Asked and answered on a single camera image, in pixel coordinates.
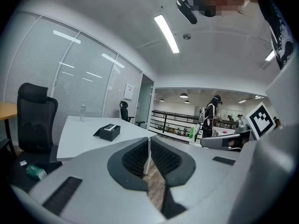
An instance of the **chair headrest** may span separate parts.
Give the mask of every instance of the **chair headrest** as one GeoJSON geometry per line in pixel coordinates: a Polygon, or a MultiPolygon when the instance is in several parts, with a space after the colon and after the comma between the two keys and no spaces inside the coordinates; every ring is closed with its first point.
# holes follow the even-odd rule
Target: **chair headrest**
{"type": "Polygon", "coordinates": [[[126,101],[121,101],[120,102],[120,108],[127,108],[128,107],[128,104],[126,101]]]}
{"type": "Polygon", "coordinates": [[[18,96],[26,101],[45,104],[47,102],[47,87],[24,83],[19,87],[18,96]]]}

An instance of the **wooden table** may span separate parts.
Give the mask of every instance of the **wooden table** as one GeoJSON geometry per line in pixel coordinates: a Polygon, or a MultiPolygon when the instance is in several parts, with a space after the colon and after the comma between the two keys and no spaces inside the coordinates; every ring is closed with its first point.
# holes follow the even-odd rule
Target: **wooden table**
{"type": "Polygon", "coordinates": [[[16,157],[14,146],[11,139],[11,134],[9,130],[9,119],[17,116],[17,105],[12,104],[9,102],[3,102],[0,101],[0,120],[4,120],[5,123],[5,130],[6,130],[6,136],[10,140],[9,147],[11,150],[12,155],[16,157]]]}

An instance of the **black office chair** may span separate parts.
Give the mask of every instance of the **black office chair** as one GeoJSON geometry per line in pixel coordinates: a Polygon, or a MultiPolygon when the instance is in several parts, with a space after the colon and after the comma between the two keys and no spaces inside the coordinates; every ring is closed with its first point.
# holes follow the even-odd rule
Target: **black office chair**
{"type": "MultiPolygon", "coordinates": [[[[125,101],[121,101],[120,102],[120,108],[121,108],[121,119],[130,122],[131,119],[135,118],[135,117],[128,117],[128,110],[127,110],[128,104],[125,101]]],[[[140,127],[140,124],[144,124],[145,121],[137,121],[135,122],[138,124],[138,126],[140,127]]]]}
{"type": "Polygon", "coordinates": [[[52,127],[57,111],[57,100],[47,97],[46,87],[24,83],[18,90],[18,140],[22,152],[12,164],[9,181],[26,192],[38,182],[26,174],[28,165],[36,165],[49,174],[59,166],[53,145],[52,127]]]}

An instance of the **bag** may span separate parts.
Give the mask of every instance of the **bag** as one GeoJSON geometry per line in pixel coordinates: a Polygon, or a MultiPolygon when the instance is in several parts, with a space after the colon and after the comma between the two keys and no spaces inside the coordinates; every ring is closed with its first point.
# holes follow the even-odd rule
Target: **bag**
{"type": "Polygon", "coordinates": [[[194,133],[194,127],[192,127],[191,130],[190,130],[189,139],[193,138],[193,133],[194,133]]]}
{"type": "Polygon", "coordinates": [[[203,123],[205,122],[205,120],[207,119],[207,117],[205,118],[206,115],[206,109],[212,104],[209,104],[204,110],[201,111],[201,113],[199,114],[199,120],[198,123],[203,123]]]}

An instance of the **green bottle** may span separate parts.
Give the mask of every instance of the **green bottle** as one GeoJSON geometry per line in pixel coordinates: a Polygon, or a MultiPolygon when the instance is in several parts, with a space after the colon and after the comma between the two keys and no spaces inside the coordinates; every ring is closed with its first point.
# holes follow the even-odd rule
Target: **green bottle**
{"type": "Polygon", "coordinates": [[[44,169],[41,169],[35,165],[29,165],[26,169],[26,173],[28,176],[36,180],[42,180],[47,176],[47,173],[44,169]]]}

